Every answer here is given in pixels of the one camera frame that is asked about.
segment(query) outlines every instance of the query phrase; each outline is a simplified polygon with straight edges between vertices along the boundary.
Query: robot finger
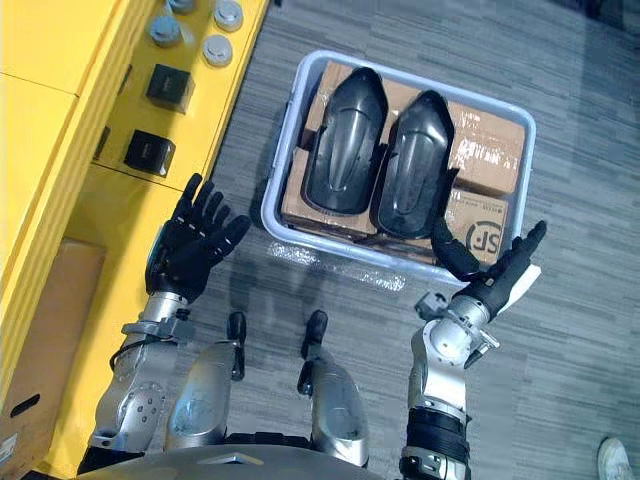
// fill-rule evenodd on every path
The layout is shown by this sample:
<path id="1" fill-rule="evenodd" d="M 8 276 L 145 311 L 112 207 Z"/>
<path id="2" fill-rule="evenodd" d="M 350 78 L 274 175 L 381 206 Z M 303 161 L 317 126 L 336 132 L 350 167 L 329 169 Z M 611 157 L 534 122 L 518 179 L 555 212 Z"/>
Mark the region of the robot finger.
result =
<path id="1" fill-rule="evenodd" d="M 218 209 L 218 206 L 222 202 L 224 195 L 222 192 L 214 193 L 209 199 L 209 203 L 204 210 L 204 214 L 202 215 L 202 230 L 208 235 L 213 231 L 213 216 Z"/>
<path id="2" fill-rule="evenodd" d="M 249 217 L 240 215 L 230 221 L 223 230 L 207 239 L 212 266 L 218 264 L 233 251 L 236 245 L 244 238 L 250 226 L 251 220 L 249 220 Z"/>
<path id="3" fill-rule="evenodd" d="M 231 209 L 229 208 L 228 205 L 224 205 L 220 209 L 220 211 L 216 215 L 216 218 L 213 219 L 213 223 L 211 224 L 212 229 L 214 231 L 222 228 L 222 224 L 224 223 L 225 219 L 229 216 L 229 213 L 231 213 Z"/>
<path id="4" fill-rule="evenodd" d="M 187 182 L 187 186 L 184 188 L 184 192 L 182 192 L 182 196 L 178 203 L 176 204 L 176 208 L 173 211 L 172 219 L 182 218 L 183 220 L 187 217 L 191 211 L 191 201 L 193 200 L 193 196 L 198 189 L 198 185 L 202 181 L 202 176 L 199 173 L 194 173 L 189 181 Z"/>
<path id="5" fill-rule="evenodd" d="M 189 217 L 190 223 L 193 224 L 196 229 L 200 229 L 203 225 L 203 211 L 204 207 L 207 203 L 207 200 L 211 196 L 211 192 L 213 192 L 213 183 L 211 181 L 204 182 L 198 196 L 196 197 L 196 201 L 193 203 L 193 210 L 191 212 L 191 216 Z"/>

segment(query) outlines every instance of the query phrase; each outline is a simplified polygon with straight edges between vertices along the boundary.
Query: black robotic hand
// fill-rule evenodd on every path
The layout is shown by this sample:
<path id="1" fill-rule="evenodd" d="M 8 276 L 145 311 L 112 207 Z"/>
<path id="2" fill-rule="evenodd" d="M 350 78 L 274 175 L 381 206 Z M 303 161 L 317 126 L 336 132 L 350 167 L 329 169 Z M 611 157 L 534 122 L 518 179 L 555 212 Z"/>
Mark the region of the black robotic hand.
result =
<path id="1" fill-rule="evenodd" d="M 207 285 L 209 272 L 240 243 L 251 221 L 240 215 L 226 226 L 230 209 L 222 203 L 222 193 L 213 193 L 213 183 L 204 182 L 195 202 L 202 177 L 195 173 L 149 254 L 145 281 L 147 293 L 172 292 L 189 303 Z"/>

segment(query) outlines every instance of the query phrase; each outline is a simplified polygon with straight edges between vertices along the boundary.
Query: white sneaker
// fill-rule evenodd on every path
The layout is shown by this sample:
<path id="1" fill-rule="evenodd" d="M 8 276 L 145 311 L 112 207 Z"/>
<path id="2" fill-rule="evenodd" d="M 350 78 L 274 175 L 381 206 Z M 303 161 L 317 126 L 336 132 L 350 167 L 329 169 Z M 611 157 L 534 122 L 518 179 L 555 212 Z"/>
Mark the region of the white sneaker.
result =
<path id="1" fill-rule="evenodd" d="M 629 457 L 617 438 L 607 438 L 598 449 L 598 475 L 600 480 L 634 480 Z"/>

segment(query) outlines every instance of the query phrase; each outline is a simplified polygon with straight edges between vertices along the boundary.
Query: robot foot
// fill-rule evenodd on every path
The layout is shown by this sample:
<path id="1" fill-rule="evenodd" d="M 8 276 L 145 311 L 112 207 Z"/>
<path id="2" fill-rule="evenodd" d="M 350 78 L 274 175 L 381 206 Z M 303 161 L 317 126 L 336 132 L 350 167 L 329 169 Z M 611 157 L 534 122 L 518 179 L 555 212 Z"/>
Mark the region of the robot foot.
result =
<path id="1" fill-rule="evenodd" d="M 316 310 L 311 314 L 307 321 L 307 331 L 304 335 L 304 342 L 300 349 L 300 355 L 303 359 L 309 356 L 309 347 L 312 345 L 321 345 L 324 333 L 327 331 L 327 323 L 329 317 L 322 310 Z"/>
<path id="2" fill-rule="evenodd" d="M 247 338 L 247 320 L 242 312 L 234 312 L 227 320 L 227 339 L 238 342 L 236 348 L 236 360 L 231 372 L 233 381 L 244 378 L 244 341 Z"/>

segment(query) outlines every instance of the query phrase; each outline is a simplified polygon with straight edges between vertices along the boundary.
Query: cardboard box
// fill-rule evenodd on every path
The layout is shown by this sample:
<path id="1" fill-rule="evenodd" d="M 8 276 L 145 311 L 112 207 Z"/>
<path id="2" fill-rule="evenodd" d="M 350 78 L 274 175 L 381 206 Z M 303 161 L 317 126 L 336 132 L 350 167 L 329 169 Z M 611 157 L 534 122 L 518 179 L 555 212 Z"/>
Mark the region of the cardboard box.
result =
<path id="1" fill-rule="evenodd" d="M 491 113 L 449 102 L 456 127 L 449 167 L 456 181 L 481 193 L 513 193 L 524 148 L 524 127 Z"/>
<path id="2" fill-rule="evenodd" d="M 504 200 L 453 189 L 445 220 L 481 263 L 493 264 L 500 254 L 507 208 Z"/>
<path id="3" fill-rule="evenodd" d="M 300 192 L 308 158 L 308 151 L 301 148 L 294 150 L 287 189 L 280 210 L 285 220 L 297 227 L 324 231 L 350 240 L 376 233 L 377 230 L 371 223 L 368 209 L 359 215 L 330 215 L 312 208 L 303 200 Z"/>
<path id="4" fill-rule="evenodd" d="M 49 450 L 104 257 L 100 247 L 60 244 L 2 408 L 3 480 L 22 478 Z"/>
<path id="5" fill-rule="evenodd" d="M 353 69 L 330 62 L 320 80 L 305 128 L 316 131 L 322 124 L 324 109 L 335 88 Z M 387 142 L 398 115 L 420 90 L 382 79 L 389 102 L 389 114 L 381 142 Z M 466 105 L 448 101 L 456 134 L 449 166 L 460 169 L 458 180 L 479 193 L 500 196 L 515 190 L 524 148 L 524 127 L 509 120 Z"/>

